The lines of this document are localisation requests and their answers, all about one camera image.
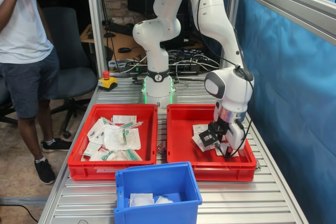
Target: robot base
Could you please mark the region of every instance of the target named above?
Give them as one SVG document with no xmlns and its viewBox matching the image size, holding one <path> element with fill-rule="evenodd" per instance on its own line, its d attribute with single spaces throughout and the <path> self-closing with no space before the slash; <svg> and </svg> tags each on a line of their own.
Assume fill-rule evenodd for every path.
<svg viewBox="0 0 336 224">
<path fill-rule="evenodd" d="M 140 94 L 140 103 L 157 104 L 159 109 L 165 109 L 167 105 L 177 103 L 176 90 L 170 76 L 162 82 L 154 82 L 146 77 Z"/>
</svg>

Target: chair wheel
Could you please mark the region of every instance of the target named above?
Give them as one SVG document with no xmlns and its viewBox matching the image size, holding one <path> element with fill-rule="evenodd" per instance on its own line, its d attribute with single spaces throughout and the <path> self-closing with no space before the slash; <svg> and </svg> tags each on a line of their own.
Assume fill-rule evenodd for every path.
<svg viewBox="0 0 336 224">
<path fill-rule="evenodd" d="M 71 133 L 68 132 L 68 131 L 66 131 L 66 132 L 63 133 L 63 137 L 64 137 L 65 139 L 68 139 L 69 137 L 71 137 Z"/>
</svg>

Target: desk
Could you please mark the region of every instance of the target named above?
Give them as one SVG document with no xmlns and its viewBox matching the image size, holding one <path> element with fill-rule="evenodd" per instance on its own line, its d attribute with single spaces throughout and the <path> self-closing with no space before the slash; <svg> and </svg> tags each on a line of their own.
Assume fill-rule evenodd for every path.
<svg viewBox="0 0 336 224">
<path fill-rule="evenodd" d="M 80 41 L 83 43 L 91 43 L 94 44 L 95 40 L 94 39 L 90 39 L 89 38 L 89 29 L 91 28 L 92 30 L 92 25 L 88 25 L 87 28 L 82 32 L 82 34 L 80 35 Z M 103 35 L 106 33 L 105 31 L 105 26 L 102 26 L 102 31 L 103 31 Z M 135 56 L 137 55 L 141 55 L 141 57 L 145 57 L 146 52 L 142 47 L 138 47 L 140 46 L 138 43 L 135 42 L 134 38 L 132 36 L 128 36 L 125 34 L 118 34 L 115 32 L 112 32 L 113 34 L 115 34 L 115 37 L 113 37 L 113 44 L 114 44 L 114 49 L 116 51 L 115 56 L 116 58 L 119 59 L 133 59 Z M 107 39 L 109 39 L 109 48 L 111 50 L 112 49 L 112 43 L 111 43 L 111 39 L 110 38 L 104 38 L 104 45 L 107 47 Z M 119 53 L 118 49 L 121 47 L 128 47 L 128 48 L 134 48 L 134 47 L 138 47 L 138 48 L 134 48 L 132 51 L 130 52 L 125 52 L 125 53 Z"/>
</svg>

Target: blue bin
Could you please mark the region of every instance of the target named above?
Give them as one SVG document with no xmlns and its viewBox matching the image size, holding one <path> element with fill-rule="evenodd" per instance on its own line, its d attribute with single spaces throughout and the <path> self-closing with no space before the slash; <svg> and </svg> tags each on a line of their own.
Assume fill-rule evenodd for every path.
<svg viewBox="0 0 336 224">
<path fill-rule="evenodd" d="M 202 197 L 190 162 L 131 167 L 116 173 L 116 224 L 195 224 Z M 174 203 L 129 207 L 130 194 L 166 195 Z"/>
</svg>

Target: sneaker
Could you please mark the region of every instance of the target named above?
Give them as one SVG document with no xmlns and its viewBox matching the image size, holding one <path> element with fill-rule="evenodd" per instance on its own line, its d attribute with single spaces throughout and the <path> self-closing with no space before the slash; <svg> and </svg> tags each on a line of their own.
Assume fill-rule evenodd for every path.
<svg viewBox="0 0 336 224">
<path fill-rule="evenodd" d="M 54 151 L 62 151 L 67 152 L 69 151 L 70 147 L 72 145 L 72 142 L 64 141 L 60 138 L 55 138 L 55 142 L 53 142 L 50 145 L 47 145 L 46 142 L 42 142 L 42 151 L 49 153 Z"/>
<path fill-rule="evenodd" d="M 39 163 L 36 163 L 34 160 L 35 169 L 37 171 L 38 177 L 40 178 L 40 181 L 45 185 L 50 185 L 53 182 L 55 182 L 55 173 L 51 169 L 51 165 L 49 165 L 48 160 L 41 161 Z"/>
</svg>

